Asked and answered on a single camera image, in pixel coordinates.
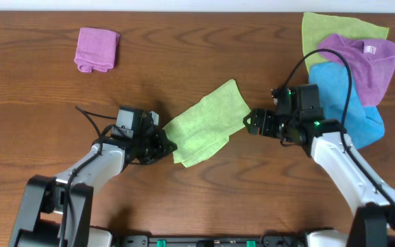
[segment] black mount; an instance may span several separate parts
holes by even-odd
[[[25,187],[18,216],[14,223],[9,246],[57,246],[60,225],[42,220],[40,213],[52,213],[56,204],[55,191],[62,190],[56,178],[33,176]],[[66,236],[75,236],[67,246],[86,246],[88,243],[94,189],[85,184],[71,187]]]
[[[352,223],[347,246],[395,247],[395,236],[387,235],[387,223],[395,230],[395,213],[391,206],[368,204],[358,208]]]
[[[307,247],[302,235],[270,233],[262,237],[125,236],[118,247]]]

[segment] microfiber cloth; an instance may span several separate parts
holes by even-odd
[[[318,45],[318,49],[322,48],[337,51],[347,60],[362,106],[381,103],[395,69],[395,43],[378,38],[354,40],[332,34]],[[334,54],[320,54],[327,60],[343,64]]]
[[[107,72],[113,68],[119,38],[120,34],[113,31],[80,28],[74,58],[78,69],[81,72],[90,73],[93,69]]]
[[[318,45],[331,34],[340,34],[347,38],[382,38],[388,35],[387,27],[379,27],[356,18],[328,16],[323,14],[304,13],[302,18],[302,53],[307,55],[317,49]],[[307,72],[318,63],[328,62],[319,54],[306,59]]]
[[[348,90],[346,68],[335,62],[314,65],[309,74],[309,83],[318,85],[320,103],[326,119],[341,121]],[[385,134],[383,120],[377,108],[362,106],[355,90],[354,79],[344,127],[357,149],[374,143]]]
[[[178,149],[175,163],[190,167],[212,157],[227,144],[229,136],[244,126],[250,113],[235,80],[229,80],[171,120],[163,129]]]

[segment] folded pink towel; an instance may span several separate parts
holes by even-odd
[[[93,69],[107,72],[114,67],[115,49],[120,34],[89,27],[80,28],[79,41],[75,50],[74,62],[81,72],[90,73]]]

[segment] blue towel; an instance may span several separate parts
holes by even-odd
[[[348,90],[346,68],[334,62],[317,64],[311,68],[309,83],[317,84],[320,89],[320,103],[326,119],[341,121]],[[374,143],[385,134],[385,126],[377,108],[362,106],[354,79],[344,127],[357,149]]]

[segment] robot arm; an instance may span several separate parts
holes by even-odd
[[[71,172],[92,159],[102,146],[101,154],[84,166],[71,182],[65,229],[66,247],[109,247],[112,234],[90,227],[93,195],[129,163],[150,165],[177,149],[165,131],[157,128],[155,112],[121,107],[110,137],[94,141],[90,152],[67,170],[54,177],[34,176],[24,191],[9,246],[57,246],[61,225],[40,218],[41,213],[62,213],[66,186]]]
[[[345,134],[344,138],[347,144],[351,145],[350,136]],[[371,177],[381,184],[395,201],[395,190],[382,180],[355,148],[352,149],[352,153]],[[389,202],[376,191],[373,184],[355,165],[348,153],[344,152],[340,132],[324,133],[321,137],[313,138],[311,156],[332,178],[353,214],[359,207],[364,207],[368,203],[379,206],[389,205]]]
[[[280,139],[282,145],[288,142],[301,146],[307,156],[312,157],[332,178],[353,214],[369,203],[389,205],[344,151],[341,132],[346,130],[343,126],[337,120],[324,119],[318,86],[306,84],[283,90],[283,93],[274,94],[275,111],[256,109],[244,119],[249,133]],[[344,134],[344,138],[351,147],[350,136]],[[382,180],[356,148],[351,150],[373,180],[382,185],[395,201],[395,190]]]

